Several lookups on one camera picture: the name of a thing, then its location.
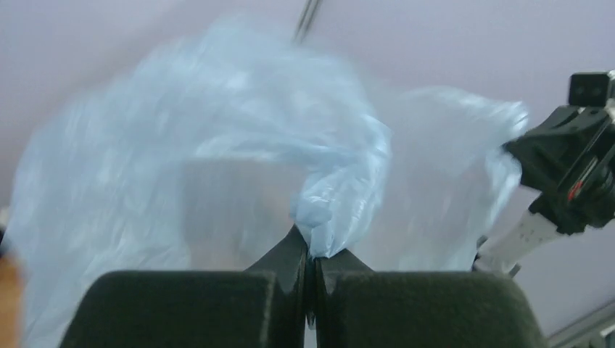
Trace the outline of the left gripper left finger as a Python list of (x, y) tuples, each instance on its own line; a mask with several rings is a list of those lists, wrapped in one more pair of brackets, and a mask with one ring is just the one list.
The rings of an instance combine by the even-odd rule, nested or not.
[(62, 347), (302, 347), (307, 246), (292, 228), (243, 271), (106, 273)]

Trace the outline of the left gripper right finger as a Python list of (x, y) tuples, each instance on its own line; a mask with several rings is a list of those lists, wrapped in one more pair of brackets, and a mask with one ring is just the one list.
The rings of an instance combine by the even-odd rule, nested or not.
[(546, 347), (523, 291), (480, 272), (377, 272), (349, 251), (314, 262), (320, 347)]

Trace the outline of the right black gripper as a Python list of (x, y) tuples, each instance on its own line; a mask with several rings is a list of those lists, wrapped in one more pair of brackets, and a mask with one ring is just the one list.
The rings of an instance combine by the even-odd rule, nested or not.
[(614, 219), (614, 120), (600, 107), (558, 107), (543, 123), (508, 141), (521, 185), (538, 191), (530, 204), (565, 235)]

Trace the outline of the blue translucent trash bag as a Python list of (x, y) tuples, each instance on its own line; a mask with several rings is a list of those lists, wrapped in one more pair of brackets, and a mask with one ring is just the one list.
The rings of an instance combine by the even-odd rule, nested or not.
[(232, 270), (295, 225), (313, 256), (468, 270), (521, 175), (519, 101), (402, 91), (244, 18), (158, 46), (30, 138), (7, 236), (23, 347), (58, 347), (113, 270)]

